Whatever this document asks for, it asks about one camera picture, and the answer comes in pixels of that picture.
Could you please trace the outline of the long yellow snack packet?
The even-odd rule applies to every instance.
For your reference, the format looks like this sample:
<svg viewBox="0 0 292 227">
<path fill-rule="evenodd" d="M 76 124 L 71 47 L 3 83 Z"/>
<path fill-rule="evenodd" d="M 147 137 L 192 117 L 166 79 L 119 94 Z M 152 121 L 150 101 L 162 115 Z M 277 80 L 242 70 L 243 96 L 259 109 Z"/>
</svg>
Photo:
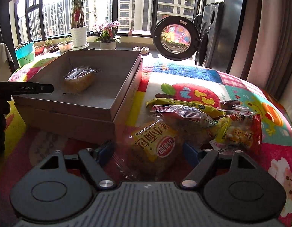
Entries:
<svg viewBox="0 0 292 227">
<path fill-rule="evenodd" d="M 221 111 L 209 105 L 182 101 L 182 100 L 174 100 L 170 98 L 154 98 L 151 101 L 147 101 L 145 104 L 147 107 L 153 106 L 153 105 L 177 105 L 177 106 L 193 107 L 193 108 L 197 108 L 201 110 L 202 112 L 206 113 L 213 119 L 221 118 L 226 115 L 224 111 Z"/>
</svg>

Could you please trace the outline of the red yellow popcorn snack bag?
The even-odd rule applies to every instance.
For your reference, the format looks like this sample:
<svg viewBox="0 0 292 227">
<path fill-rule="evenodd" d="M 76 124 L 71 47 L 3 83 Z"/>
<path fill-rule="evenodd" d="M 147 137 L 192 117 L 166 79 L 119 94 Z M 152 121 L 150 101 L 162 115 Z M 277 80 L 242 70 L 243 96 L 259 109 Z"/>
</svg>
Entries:
<svg viewBox="0 0 292 227">
<path fill-rule="evenodd" d="M 259 114 L 231 114 L 218 121 L 209 142 L 219 154 L 231 155 L 242 150 L 249 155 L 259 155 L 262 148 L 261 117 Z"/>
</svg>

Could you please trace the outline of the small round planter bowl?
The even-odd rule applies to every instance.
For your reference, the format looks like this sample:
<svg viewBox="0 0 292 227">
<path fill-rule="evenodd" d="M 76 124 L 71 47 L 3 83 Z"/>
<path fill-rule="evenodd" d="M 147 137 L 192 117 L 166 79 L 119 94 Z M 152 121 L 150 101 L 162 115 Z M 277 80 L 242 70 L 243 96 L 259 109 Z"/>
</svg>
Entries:
<svg viewBox="0 0 292 227">
<path fill-rule="evenodd" d="M 69 50 L 72 50 L 73 48 L 73 41 L 72 40 L 67 40 L 61 43 L 57 44 L 60 52 L 67 52 Z"/>
</svg>

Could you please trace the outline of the red clear snack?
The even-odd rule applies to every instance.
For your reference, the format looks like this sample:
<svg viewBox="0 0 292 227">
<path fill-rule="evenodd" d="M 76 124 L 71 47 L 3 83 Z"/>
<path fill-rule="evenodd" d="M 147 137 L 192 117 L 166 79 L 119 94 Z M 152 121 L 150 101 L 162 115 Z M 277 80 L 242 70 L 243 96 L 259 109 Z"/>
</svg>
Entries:
<svg viewBox="0 0 292 227">
<path fill-rule="evenodd" d="M 196 124 L 202 128 L 218 124 L 218 121 L 213 120 L 208 114 L 199 109 L 183 105 L 154 105 L 151 107 L 150 112 L 160 116 L 169 124 L 181 122 L 183 124 Z"/>
</svg>

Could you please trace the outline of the small brown snack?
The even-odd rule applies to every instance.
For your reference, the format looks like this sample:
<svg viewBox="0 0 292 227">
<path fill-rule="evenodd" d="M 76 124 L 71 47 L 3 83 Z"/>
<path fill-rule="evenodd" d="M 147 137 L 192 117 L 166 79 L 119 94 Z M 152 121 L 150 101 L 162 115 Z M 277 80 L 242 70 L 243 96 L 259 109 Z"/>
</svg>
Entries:
<svg viewBox="0 0 292 227">
<path fill-rule="evenodd" d="M 240 105 L 239 100 L 221 100 L 219 102 L 219 108 L 222 110 L 231 110 L 234 105 Z"/>
</svg>

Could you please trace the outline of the teal plastic basin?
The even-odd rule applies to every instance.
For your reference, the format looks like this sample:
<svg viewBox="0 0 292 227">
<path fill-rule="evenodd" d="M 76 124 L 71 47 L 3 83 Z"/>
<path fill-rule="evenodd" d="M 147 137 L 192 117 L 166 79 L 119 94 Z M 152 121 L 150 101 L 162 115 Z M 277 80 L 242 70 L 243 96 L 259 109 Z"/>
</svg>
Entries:
<svg viewBox="0 0 292 227">
<path fill-rule="evenodd" d="M 15 50 L 16 58 L 21 59 L 34 51 L 34 43 L 30 42 Z"/>
</svg>

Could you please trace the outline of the clear bread loaf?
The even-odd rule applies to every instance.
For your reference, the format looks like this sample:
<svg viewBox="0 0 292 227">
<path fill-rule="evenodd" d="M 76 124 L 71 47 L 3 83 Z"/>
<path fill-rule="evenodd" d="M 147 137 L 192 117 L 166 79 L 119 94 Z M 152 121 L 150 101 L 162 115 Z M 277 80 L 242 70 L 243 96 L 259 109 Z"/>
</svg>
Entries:
<svg viewBox="0 0 292 227">
<path fill-rule="evenodd" d="M 100 71 L 89 66 L 74 68 L 63 77 L 64 85 L 68 92 L 80 93 L 92 85 Z"/>
</svg>

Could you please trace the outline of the colourful cartoon bed blanket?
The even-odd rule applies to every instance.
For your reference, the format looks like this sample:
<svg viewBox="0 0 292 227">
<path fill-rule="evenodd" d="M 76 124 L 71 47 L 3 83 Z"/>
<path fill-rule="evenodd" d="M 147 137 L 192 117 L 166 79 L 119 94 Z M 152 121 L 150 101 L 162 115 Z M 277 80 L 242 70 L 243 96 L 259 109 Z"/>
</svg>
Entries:
<svg viewBox="0 0 292 227">
<path fill-rule="evenodd" d="M 289 188 L 292 180 L 292 124 L 284 109 L 272 96 L 235 76 L 202 67 L 171 61 L 143 60 L 142 78 L 123 132 L 127 134 L 149 120 L 146 102 L 166 96 L 218 107 L 221 100 L 238 100 L 257 112 L 262 122 L 262 147 L 256 161 L 278 182 Z M 9 201 L 14 184 L 33 166 L 55 150 L 74 154 L 86 148 L 86 142 L 28 127 L 13 101 L 10 102 L 5 129 L 5 153 L 0 158 L 0 226 L 12 226 L 17 218 Z"/>
</svg>

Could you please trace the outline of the green plastic bucket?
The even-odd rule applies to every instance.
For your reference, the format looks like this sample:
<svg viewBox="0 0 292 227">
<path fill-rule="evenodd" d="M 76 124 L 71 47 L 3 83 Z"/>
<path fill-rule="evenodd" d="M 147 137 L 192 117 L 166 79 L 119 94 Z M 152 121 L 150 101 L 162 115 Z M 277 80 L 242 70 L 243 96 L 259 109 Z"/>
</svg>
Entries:
<svg viewBox="0 0 292 227">
<path fill-rule="evenodd" d="M 22 66 L 24 66 L 24 65 L 26 65 L 28 63 L 33 62 L 34 58 L 35 58 L 35 53 L 32 52 L 32 53 L 30 53 L 30 54 L 18 59 L 19 66 L 22 67 Z"/>
</svg>

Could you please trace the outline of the tall bamboo in white pot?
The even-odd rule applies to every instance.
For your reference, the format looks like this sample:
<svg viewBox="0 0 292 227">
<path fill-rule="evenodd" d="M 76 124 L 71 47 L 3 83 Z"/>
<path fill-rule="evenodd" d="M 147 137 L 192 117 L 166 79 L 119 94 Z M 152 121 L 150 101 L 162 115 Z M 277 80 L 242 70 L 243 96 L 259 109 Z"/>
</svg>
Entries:
<svg viewBox="0 0 292 227">
<path fill-rule="evenodd" d="M 74 48 L 82 48 L 87 44 L 87 26 L 84 18 L 83 6 L 85 0 L 72 0 L 71 36 Z"/>
</svg>

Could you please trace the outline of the dark grey washing machine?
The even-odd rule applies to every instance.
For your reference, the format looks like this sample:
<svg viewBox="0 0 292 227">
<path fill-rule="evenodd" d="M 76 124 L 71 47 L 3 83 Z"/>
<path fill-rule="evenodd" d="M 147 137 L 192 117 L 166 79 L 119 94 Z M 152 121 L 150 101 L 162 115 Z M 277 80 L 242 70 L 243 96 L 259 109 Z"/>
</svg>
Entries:
<svg viewBox="0 0 292 227">
<path fill-rule="evenodd" d="M 196 51 L 196 65 L 211 67 L 219 30 L 222 25 L 224 2 L 204 6 L 200 25 L 200 44 Z"/>
</svg>

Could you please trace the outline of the round washing machine door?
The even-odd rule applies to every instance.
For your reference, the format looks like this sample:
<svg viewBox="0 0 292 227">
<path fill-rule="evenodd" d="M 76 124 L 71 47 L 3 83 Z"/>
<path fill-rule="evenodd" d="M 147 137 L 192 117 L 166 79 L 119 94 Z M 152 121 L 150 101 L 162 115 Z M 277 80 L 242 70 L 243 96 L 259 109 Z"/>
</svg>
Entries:
<svg viewBox="0 0 292 227">
<path fill-rule="evenodd" d="M 152 39 L 157 51 L 173 61 L 191 58 L 201 42 L 197 27 L 187 18 L 175 15 L 157 23 Z"/>
</svg>

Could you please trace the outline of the yellow small bread packet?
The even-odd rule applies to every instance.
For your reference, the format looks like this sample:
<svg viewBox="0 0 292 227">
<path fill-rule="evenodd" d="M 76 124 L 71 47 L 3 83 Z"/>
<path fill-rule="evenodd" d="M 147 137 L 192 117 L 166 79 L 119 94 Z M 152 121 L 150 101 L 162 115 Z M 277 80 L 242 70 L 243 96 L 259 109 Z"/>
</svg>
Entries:
<svg viewBox="0 0 292 227">
<path fill-rule="evenodd" d="M 157 118 L 125 136 L 113 159 L 127 179 L 154 181 L 176 162 L 183 143 L 176 129 Z"/>
</svg>

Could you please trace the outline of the brown cardboard box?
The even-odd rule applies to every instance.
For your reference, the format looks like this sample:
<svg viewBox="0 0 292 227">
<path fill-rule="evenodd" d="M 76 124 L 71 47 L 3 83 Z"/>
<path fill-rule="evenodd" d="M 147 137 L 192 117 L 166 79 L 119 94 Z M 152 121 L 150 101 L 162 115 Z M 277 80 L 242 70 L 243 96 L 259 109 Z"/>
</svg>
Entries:
<svg viewBox="0 0 292 227">
<path fill-rule="evenodd" d="M 99 72 L 87 89 L 74 93 L 63 78 L 81 66 Z M 123 133 L 141 74 L 137 51 L 69 51 L 30 79 L 52 84 L 53 93 L 16 95 L 13 100 L 28 126 L 93 144 L 115 141 Z"/>
</svg>

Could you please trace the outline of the pink flowering potted plant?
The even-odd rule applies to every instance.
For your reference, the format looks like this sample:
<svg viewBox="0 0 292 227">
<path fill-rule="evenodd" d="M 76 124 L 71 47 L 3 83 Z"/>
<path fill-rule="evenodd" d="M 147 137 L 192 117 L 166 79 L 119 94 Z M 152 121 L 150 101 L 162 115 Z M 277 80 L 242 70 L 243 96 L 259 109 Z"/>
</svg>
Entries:
<svg viewBox="0 0 292 227">
<path fill-rule="evenodd" d="M 93 36 L 97 36 L 95 42 L 99 42 L 101 50 L 115 50 L 120 37 L 117 35 L 118 21 L 103 23 L 93 26 Z"/>
</svg>

